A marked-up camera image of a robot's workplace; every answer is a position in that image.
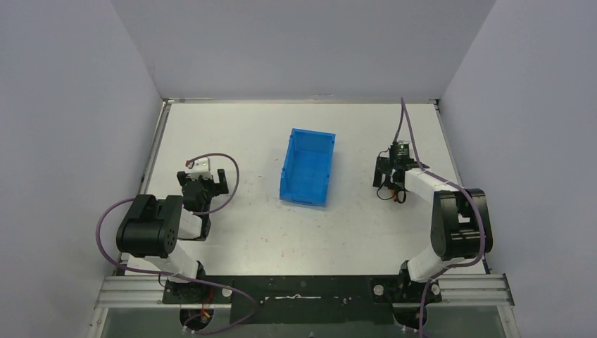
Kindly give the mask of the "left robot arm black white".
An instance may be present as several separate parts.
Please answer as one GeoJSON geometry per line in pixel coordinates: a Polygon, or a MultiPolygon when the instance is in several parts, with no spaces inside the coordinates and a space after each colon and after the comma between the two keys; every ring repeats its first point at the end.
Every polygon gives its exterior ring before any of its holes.
{"type": "Polygon", "coordinates": [[[180,195],[158,199],[152,194],[137,195],[116,235],[117,248],[141,258],[166,273],[171,282],[182,283],[181,294],[191,303],[201,303],[209,293],[209,284],[201,279],[206,273],[202,263],[192,258],[181,241],[202,242],[210,232],[213,198],[228,194],[225,170],[179,171],[180,195]]]}

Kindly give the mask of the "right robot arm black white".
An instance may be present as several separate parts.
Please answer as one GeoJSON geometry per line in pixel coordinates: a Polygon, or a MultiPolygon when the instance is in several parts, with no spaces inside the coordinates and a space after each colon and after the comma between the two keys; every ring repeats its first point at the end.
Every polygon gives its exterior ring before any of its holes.
{"type": "Polygon", "coordinates": [[[393,142],[378,154],[372,186],[391,192],[390,200],[406,202],[416,195],[431,206],[430,243],[406,261],[407,275],[396,283],[397,294],[412,302],[425,292],[424,282],[453,265],[469,265],[493,248],[486,194],[450,182],[419,163],[406,142],[393,142]]]}

